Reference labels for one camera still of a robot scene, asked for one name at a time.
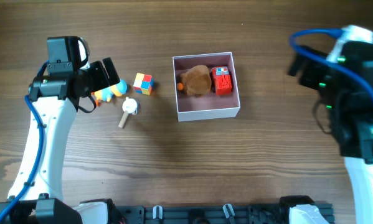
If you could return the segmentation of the white pink-lined box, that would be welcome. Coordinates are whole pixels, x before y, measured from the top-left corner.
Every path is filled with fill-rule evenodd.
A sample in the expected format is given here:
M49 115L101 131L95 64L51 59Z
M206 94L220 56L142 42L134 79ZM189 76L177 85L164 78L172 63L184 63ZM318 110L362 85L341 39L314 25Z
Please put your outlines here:
M232 118L237 115L240 110L240 97L232 52L174 56L172 65L174 79L196 65L206 65L209 68L226 66L232 80L232 92L228 95L219 96L211 92L207 95L195 97L176 90L179 122Z

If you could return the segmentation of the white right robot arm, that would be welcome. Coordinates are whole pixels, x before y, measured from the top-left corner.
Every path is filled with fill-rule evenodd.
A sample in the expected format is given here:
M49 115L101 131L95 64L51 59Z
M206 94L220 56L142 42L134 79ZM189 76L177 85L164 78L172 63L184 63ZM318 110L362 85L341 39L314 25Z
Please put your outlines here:
M339 145L354 195L357 223L373 223L373 100L353 78L326 63L309 58L312 54L325 59L327 54L307 45L296 49L288 75L299 84L318 92L319 105L328 110L330 134Z

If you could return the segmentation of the red toy fire truck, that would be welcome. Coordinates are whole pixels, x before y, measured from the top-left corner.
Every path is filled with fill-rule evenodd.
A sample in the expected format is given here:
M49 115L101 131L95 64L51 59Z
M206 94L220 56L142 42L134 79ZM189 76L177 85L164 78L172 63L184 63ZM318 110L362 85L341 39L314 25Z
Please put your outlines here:
M216 95L231 94L233 86L228 67L212 68L212 79Z

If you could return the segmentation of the brown plush toy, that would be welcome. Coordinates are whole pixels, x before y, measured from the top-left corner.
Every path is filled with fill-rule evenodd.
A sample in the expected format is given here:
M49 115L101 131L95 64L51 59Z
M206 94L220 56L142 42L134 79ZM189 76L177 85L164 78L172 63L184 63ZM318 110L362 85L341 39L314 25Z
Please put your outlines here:
M177 90L187 94L201 96L211 92L212 79L206 65L196 65L180 74L176 84Z

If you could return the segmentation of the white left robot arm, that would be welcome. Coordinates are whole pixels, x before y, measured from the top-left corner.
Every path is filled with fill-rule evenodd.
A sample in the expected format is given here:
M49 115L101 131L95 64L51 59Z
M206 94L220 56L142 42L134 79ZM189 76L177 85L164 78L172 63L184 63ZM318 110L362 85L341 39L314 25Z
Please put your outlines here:
M26 147L7 200L0 202L0 223L120 223L110 199L63 202L62 169L68 134L78 101L119 83L110 58L79 67L71 61L46 61L24 97L31 111Z

